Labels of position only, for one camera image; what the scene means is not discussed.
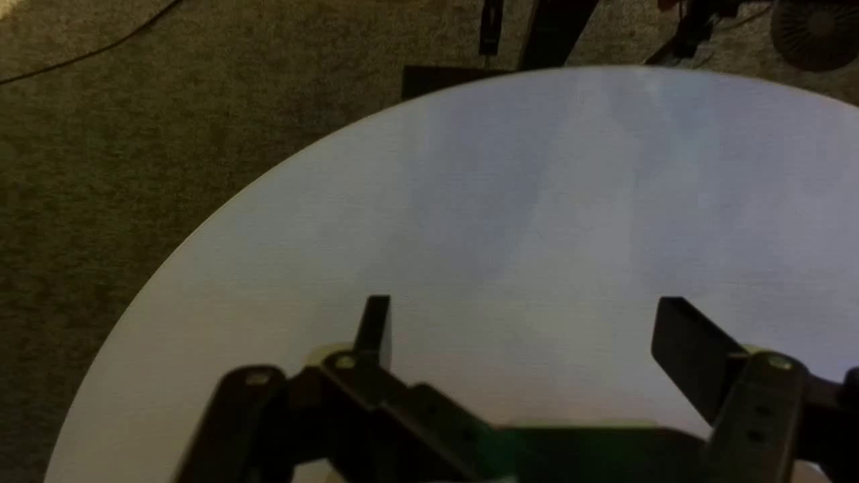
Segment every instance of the white round table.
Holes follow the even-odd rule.
[[[298,374],[393,295],[393,370],[496,424],[706,424],[662,295],[841,378],[859,363],[859,111],[683,70],[496,79],[366,119],[212,215],[95,359],[50,483],[172,482],[217,378]]]

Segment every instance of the gray carpet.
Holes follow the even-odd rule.
[[[165,4],[21,0],[0,20],[0,79],[111,43]],[[482,66],[479,7],[186,0],[102,56],[0,87],[0,482],[43,477],[107,330],[229,197],[394,106],[403,66]],[[529,7],[507,0],[496,67],[517,66]],[[569,66],[643,62],[671,24],[650,0],[604,0]],[[858,66],[794,72],[765,21],[718,37],[703,60],[859,103]]]

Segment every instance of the cable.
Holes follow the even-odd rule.
[[[694,70],[706,67],[718,54],[713,51],[710,56],[703,56],[698,66],[690,66]]]
[[[64,60],[64,62],[58,62],[58,66],[50,66],[50,67],[37,67],[37,70],[29,70],[29,72],[20,72],[20,75],[8,75],[8,79],[0,79],[0,88],[8,87],[8,83],[20,83],[20,80],[27,80],[27,79],[37,79],[37,75],[46,75],[46,72],[54,72],[54,70],[64,70],[70,66],[79,66],[79,62],[86,62],[91,56],[99,56],[105,51],[113,51],[119,45],[123,45],[127,40],[149,33],[152,28],[156,28],[168,13],[172,13],[182,0],[172,0],[168,4],[162,11],[156,11],[149,21],[138,24],[131,33],[127,33],[123,37],[107,43],[107,45],[99,45],[99,48],[91,48],[91,51],[83,51],[82,56],[72,56],[72,60]]]
[[[765,8],[749,13],[747,20],[738,20],[738,21],[733,21],[733,24],[729,24],[726,29],[718,29],[715,36],[733,33],[733,29],[741,29],[741,28],[747,28],[747,24],[754,24],[754,21],[760,21],[762,16],[769,16],[770,11],[773,11],[773,4],[769,4]]]

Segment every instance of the screw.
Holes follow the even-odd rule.
[[[268,382],[272,382],[272,374],[266,374],[266,370],[256,370],[256,374],[246,377],[247,388],[266,388]]]
[[[794,369],[794,363],[790,363],[790,359],[782,358],[782,354],[770,354],[770,358],[769,358],[769,365],[777,369],[777,370],[793,370],[793,369]]]
[[[342,354],[342,358],[335,359],[335,369],[339,369],[339,370],[352,370],[352,369],[354,369],[354,358],[352,358],[352,354]]]

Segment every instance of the black metal arm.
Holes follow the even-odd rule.
[[[518,70],[561,67],[586,33],[600,0],[535,0]]]
[[[352,483],[788,483],[793,459],[858,482],[858,390],[808,377],[784,354],[743,353],[683,299],[662,302],[654,354],[715,424],[678,431],[506,431],[385,369],[386,299],[370,299],[354,349],[286,378],[229,374],[177,483],[286,483],[327,459]]]
[[[683,60],[694,60],[698,45],[715,36],[715,20],[733,20],[738,8],[741,0],[687,0],[687,13],[679,20],[674,37],[645,66],[679,66]]]

